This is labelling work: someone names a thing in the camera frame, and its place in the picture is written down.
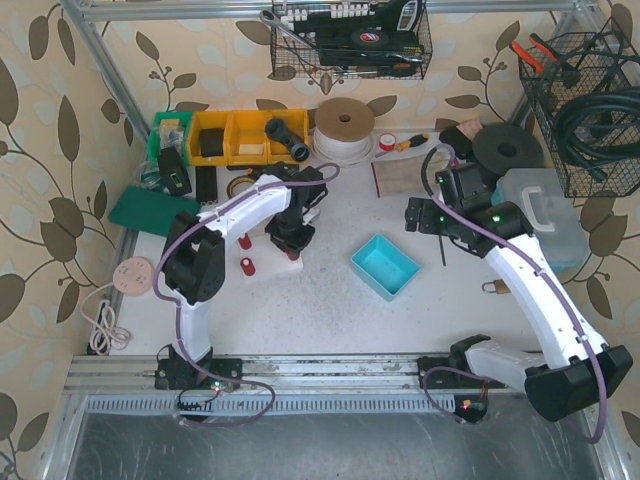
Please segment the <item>teal plastic tray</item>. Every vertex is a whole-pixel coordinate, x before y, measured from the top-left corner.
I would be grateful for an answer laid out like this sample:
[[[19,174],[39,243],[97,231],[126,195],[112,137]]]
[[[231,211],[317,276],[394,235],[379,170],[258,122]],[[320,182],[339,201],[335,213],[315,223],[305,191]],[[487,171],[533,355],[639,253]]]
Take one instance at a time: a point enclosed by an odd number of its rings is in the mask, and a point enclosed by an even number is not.
[[[350,258],[354,273],[385,301],[393,301],[421,266],[382,234],[375,234]]]

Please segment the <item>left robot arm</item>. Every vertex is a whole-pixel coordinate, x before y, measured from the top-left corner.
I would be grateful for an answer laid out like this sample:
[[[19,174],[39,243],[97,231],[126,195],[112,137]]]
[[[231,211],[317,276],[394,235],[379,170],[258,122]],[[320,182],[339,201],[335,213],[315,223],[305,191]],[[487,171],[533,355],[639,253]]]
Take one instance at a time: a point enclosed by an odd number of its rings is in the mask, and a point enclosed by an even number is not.
[[[153,277],[155,295],[175,306],[169,359],[157,369],[167,376],[170,388],[192,388],[205,378],[214,386],[243,384],[241,377],[211,367],[211,301],[226,278],[227,251],[263,224],[271,243],[288,259],[298,259],[315,234],[305,217],[327,196],[333,179],[323,170],[296,170],[280,162],[213,210],[175,216]]]

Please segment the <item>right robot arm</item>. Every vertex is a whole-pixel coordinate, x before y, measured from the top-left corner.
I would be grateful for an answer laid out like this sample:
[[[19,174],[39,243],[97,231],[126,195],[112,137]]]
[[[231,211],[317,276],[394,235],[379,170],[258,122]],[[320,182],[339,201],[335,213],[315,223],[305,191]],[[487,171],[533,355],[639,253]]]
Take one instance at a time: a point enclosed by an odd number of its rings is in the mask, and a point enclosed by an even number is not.
[[[611,346],[580,313],[546,260],[533,226],[511,201],[494,205],[472,164],[435,175],[438,193],[412,197],[405,229],[462,241],[504,281],[541,347],[538,354],[478,334],[452,345],[451,368],[523,392],[545,420],[556,422],[606,402],[633,365],[623,345]]]

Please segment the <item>white peg board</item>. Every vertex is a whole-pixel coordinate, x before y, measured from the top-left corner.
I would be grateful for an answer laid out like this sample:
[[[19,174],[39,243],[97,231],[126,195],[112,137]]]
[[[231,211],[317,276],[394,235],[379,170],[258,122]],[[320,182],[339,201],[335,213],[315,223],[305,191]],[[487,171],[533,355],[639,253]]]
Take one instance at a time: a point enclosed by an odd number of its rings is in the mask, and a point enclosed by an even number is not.
[[[266,282],[297,274],[303,270],[302,257],[291,260],[271,242],[268,236],[251,237],[250,240],[252,245],[249,249],[237,247],[240,260],[248,258],[255,268],[255,273],[251,276],[246,275],[243,268],[240,268],[245,283]]]

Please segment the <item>brown tape roll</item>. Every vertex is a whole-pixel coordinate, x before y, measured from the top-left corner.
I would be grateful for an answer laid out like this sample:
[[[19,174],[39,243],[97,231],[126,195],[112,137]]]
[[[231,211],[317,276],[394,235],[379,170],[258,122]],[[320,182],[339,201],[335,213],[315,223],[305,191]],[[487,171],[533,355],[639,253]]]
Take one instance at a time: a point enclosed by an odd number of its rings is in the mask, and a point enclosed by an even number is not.
[[[235,177],[227,184],[226,194],[229,198],[233,198],[237,194],[249,188],[254,183],[255,179],[248,175]]]

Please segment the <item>black sanding block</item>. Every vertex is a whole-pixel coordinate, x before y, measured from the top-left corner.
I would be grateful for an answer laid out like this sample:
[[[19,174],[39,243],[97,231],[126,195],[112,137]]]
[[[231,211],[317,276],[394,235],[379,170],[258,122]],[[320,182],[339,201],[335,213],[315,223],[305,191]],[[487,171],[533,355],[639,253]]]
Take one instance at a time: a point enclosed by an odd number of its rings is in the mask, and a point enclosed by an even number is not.
[[[467,160],[473,155],[472,141],[457,126],[442,130],[439,134],[439,140],[451,146],[456,157],[460,160]]]

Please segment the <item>black filament spool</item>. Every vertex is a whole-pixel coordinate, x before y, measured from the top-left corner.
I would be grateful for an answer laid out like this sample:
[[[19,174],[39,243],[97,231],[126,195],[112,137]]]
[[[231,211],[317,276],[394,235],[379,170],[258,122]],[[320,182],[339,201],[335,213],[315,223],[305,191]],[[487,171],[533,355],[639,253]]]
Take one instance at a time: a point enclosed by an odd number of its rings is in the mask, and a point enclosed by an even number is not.
[[[520,127],[499,123],[481,129],[472,141],[473,157],[483,183],[494,190],[497,181],[513,168],[541,168],[542,146]]]

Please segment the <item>black ribbed block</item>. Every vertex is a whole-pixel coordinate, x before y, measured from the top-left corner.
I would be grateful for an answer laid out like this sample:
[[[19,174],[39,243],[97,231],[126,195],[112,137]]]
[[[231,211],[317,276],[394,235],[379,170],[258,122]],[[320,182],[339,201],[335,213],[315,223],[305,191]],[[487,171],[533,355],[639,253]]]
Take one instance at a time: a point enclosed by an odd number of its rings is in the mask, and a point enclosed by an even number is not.
[[[196,200],[201,204],[218,201],[218,183],[215,167],[204,166],[195,168]]]

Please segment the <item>brass padlock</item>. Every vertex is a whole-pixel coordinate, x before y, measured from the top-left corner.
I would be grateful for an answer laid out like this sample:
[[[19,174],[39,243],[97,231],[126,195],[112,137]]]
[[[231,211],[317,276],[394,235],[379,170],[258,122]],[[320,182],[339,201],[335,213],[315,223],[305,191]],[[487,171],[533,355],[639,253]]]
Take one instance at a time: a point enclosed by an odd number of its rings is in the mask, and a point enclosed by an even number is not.
[[[509,287],[501,279],[485,282],[481,285],[481,289],[484,293],[488,294],[508,294],[510,292]]]

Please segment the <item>grey pipe fitting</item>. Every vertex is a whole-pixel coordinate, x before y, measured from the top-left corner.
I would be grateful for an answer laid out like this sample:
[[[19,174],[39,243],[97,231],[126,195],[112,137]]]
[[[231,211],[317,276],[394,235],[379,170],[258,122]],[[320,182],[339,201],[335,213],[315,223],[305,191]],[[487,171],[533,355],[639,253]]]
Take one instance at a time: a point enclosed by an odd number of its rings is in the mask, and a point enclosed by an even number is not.
[[[269,140],[284,146],[295,162],[302,163],[309,158],[309,147],[299,135],[289,129],[284,120],[270,119],[265,125],[265,134]]]

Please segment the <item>black green meter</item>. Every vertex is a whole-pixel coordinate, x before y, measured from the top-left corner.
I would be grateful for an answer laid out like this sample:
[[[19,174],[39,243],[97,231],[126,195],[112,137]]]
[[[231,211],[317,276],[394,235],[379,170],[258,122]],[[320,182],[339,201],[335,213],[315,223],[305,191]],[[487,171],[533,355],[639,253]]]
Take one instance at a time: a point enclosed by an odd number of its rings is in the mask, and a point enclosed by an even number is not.
[[[183,196],[192,192],[186,166],[175,147],[162,149],[157,161],[160,180],[170,195]]]

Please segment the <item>green flat case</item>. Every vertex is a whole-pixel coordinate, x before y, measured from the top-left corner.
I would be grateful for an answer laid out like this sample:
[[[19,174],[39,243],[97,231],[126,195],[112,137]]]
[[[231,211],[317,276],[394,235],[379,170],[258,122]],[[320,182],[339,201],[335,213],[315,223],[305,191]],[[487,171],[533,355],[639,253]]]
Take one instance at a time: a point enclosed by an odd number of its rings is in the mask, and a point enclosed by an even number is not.
[[[111,209],[108,220],[132,230],[166,237],[179,213],[197,214],[199,210],[200,204],[194,199],[129,186]]]

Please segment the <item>green bin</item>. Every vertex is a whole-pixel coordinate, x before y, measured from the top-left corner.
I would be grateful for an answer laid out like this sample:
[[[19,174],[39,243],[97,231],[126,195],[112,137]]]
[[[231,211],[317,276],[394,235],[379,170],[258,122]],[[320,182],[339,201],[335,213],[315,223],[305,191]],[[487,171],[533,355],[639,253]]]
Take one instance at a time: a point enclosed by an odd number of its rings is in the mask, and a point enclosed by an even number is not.
[[[189,164],[187,139],[192,117],[193,113],[189,111],[157,112],[155,114],[147,142],[148,159],[152,165],[157,164],[160,152],[170,147],[174,147],[178,151],[185,165]]]

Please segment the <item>sanding disc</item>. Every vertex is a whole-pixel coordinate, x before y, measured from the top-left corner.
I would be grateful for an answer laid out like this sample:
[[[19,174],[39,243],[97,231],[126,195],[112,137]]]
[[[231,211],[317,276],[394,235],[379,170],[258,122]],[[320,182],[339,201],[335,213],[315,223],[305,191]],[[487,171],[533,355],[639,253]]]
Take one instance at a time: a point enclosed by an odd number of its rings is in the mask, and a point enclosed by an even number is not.
[[[151,289],[154,269],[143,257],[131,257],[115,269],[113,286],[125,296],[140,296]]]

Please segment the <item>orange handled pliers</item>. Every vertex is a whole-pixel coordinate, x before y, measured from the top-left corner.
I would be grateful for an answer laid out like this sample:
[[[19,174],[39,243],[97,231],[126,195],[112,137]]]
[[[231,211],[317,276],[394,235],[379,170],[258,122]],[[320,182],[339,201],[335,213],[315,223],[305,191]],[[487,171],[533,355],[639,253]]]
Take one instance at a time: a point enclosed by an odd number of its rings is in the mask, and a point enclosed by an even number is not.
[[[555,63],[559,60],[557,51],[536,33],[529,35],[532,44],[530,49],[524,48],[519,42],[513,40],[509,48],[520,60],[530,66],[533,71],[541,75],[545,72],[545,61]]]

